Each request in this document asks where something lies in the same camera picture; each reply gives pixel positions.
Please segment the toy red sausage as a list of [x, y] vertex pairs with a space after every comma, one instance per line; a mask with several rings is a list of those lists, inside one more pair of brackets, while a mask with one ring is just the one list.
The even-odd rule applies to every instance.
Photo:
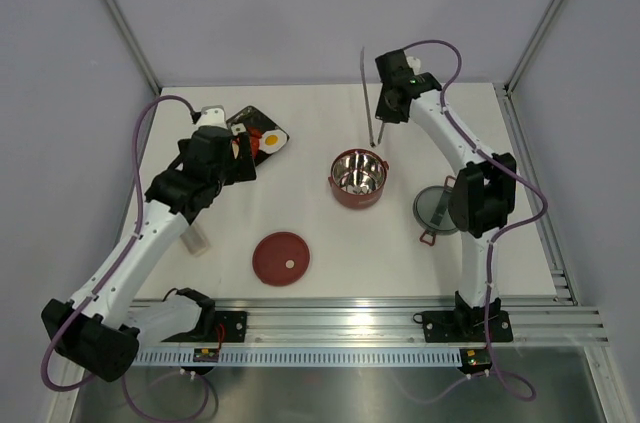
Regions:
[[255, 128], [250, 128], [248, 130], [248, 133], [250, 136], [250, 147], [251, 147], [252, 158], [256, 160], [260, 152], [263, 133]]

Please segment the red steel lunch box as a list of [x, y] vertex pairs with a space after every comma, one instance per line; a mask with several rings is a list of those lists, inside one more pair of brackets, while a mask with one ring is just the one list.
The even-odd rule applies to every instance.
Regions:
[[379, 155], [367, 149], [354, 148], [334, 159], [328, 183], [332, 196], [340, 205], [363, 210], [379, 201], [388, 173], [389, 164]]

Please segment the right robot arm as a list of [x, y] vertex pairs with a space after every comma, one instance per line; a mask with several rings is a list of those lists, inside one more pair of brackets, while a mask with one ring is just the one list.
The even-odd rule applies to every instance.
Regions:
[[461, 278], [452, 309], [418, 314], [424, 338], [443, 343], [510, 342], [509, 315], [493, 287], [492, 240], [515, 209], [515, 158], [482, 144], [447, 103], [448, 86], [420, 72], [405, 50], [387, 52], [375, 64], [382, 87], [377, 107], [367, 111], [368, 119], [416, 123], [455, 173], [448, 213], [461, 234]]

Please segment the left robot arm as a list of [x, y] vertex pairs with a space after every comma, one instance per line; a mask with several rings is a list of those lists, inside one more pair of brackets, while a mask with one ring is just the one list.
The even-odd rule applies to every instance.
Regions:
[[179, 142], [179, 155], [158, 174], [138, 207], [129, 237], [67, 301], [41, 313], [60, 356], [105, 382], [122, 377], [139, 350], [175, 336], [203, 341], [217, 335], [216, 303], [184, 288], [139, 315], [129, 308], [156, 264], [225, 186], [256, 178], [246, 128], [201, 126]]

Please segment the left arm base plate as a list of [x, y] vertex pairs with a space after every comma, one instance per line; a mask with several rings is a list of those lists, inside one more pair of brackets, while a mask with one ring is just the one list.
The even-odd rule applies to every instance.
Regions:
[[213, 341], [244, 343], [248, 313], [245, 311], [217, 311], [213, 324]]

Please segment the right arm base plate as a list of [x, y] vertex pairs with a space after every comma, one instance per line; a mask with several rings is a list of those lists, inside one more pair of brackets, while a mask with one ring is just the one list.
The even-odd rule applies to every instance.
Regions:
[[[481, 314], [463, 322], [453, 310], [414, 313], [412, 321], [422, 328], [427, 343], [485, 343], [485, 318]], [[492, 343], [514, 341], [509, 315], [506, 311], [491, 314], [488, 319], [489, 339]]]

